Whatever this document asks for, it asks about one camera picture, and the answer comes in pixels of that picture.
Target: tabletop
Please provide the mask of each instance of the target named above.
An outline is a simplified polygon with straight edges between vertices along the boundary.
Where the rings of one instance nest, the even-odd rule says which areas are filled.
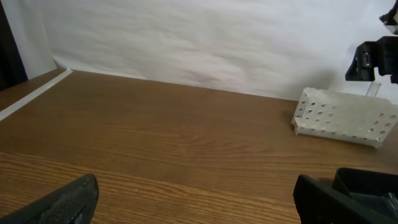
[[[61,72],[0,92],[1,109]],[[397,127],[379,149],[295,135],[296,106],[74,71],[0,121],[0,216],[92,172],[92,223],[300,223],[298,175],[398,173]]]

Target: white line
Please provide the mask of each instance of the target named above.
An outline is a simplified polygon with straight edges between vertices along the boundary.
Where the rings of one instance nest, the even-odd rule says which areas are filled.
[[[69,74],[71,74],[73,71],[67,68],[66,71],[63,73],[59,74],[57,77],[53,78],[50,80],[48,83],[42,85],[32,93],[29,93],[22,99],[18,100],[11,106],[7,107],[6,109],[2,110],[0,112],[0,121],[3,120],[4,118],[7,118],[10,114],[13,112],[17,111],[19,108],[23,107],[30,101],[32,101],[34,98],[38,97],[40,94],[44,93],[46,90],[57,84],[59,81],[63,80],[65,77],[67,77]]]

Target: white perforated rack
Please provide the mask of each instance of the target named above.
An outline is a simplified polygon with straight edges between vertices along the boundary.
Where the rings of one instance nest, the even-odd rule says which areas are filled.
[[[292,124],[296,134],[379,147],[398,120],[389,100],[305,88]]]

